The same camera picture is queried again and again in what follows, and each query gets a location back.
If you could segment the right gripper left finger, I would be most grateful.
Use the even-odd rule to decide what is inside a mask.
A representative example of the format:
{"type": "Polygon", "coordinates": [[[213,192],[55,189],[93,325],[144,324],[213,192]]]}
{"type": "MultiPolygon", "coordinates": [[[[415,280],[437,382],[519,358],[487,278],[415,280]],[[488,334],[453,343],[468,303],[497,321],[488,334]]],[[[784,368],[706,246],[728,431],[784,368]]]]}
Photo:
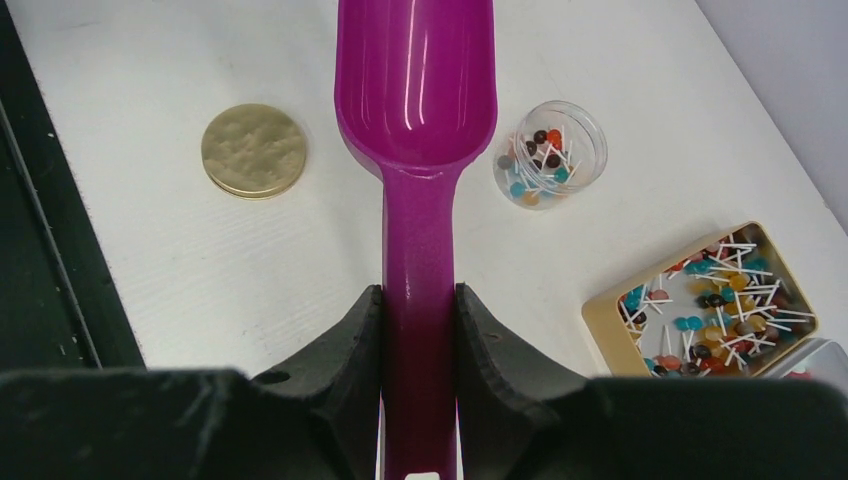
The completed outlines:
{"type": "Polygon", "coordinates": [[[263,477],[374,478],[382,299],[367,287],[338,323],[252,378],[264,396],[263,477]]]}

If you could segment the magenta plastic scoop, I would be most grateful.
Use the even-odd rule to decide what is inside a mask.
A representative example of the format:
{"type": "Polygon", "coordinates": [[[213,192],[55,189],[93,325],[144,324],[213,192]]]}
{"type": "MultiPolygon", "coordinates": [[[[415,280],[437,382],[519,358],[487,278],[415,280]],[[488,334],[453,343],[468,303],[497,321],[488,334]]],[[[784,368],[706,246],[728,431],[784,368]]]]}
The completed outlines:
{"type": "Polygon", "coordinates": [[[383,475],[453,479],[452,216],[498,119],[493,3],[340,2],[334,103],[383,186],[383,475]]]}

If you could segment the clear plastic jar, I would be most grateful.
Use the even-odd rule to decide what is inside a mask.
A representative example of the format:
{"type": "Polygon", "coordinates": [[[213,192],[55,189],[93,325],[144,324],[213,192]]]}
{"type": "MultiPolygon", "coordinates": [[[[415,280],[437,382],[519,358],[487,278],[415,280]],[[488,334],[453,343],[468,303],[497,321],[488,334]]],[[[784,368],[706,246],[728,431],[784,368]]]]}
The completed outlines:
{"type": "Polygon", "coordinates": [[[546,210],[597,181],[608,162],[600,123],[584,108],[551,100],[531,109],[494,157],[494,180],[513,204],[546,210]]]}

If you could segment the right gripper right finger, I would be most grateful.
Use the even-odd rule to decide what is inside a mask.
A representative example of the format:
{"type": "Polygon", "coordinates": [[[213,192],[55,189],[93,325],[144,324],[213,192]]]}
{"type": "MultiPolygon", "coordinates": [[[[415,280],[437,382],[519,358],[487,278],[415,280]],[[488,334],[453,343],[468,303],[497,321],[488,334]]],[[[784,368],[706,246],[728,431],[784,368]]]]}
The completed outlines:
{"type": "Polygon", "coordinates": [[[455,384],[467,479],[594,479],[588,380],[455,291],[455,384]]]}

